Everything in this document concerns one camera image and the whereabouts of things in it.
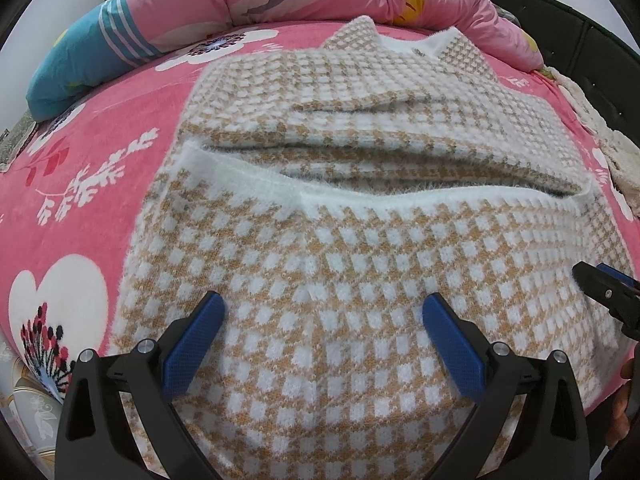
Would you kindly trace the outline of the person's right hand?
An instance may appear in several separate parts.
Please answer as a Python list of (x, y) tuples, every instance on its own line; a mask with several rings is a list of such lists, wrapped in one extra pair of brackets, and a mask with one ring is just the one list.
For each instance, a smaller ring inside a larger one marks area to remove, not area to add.
[(634, 359), (628, 360), (620, 369), (620, 377), (625, 383), (617, 390), (613, 396), (612, 415), (610, 426), (605, 433), (605, 445), (608, 448), (614, 446), (627, 437), (630, 429), (629, 418), (626, 409), (629, 403), (632, 378), (634, 378)]

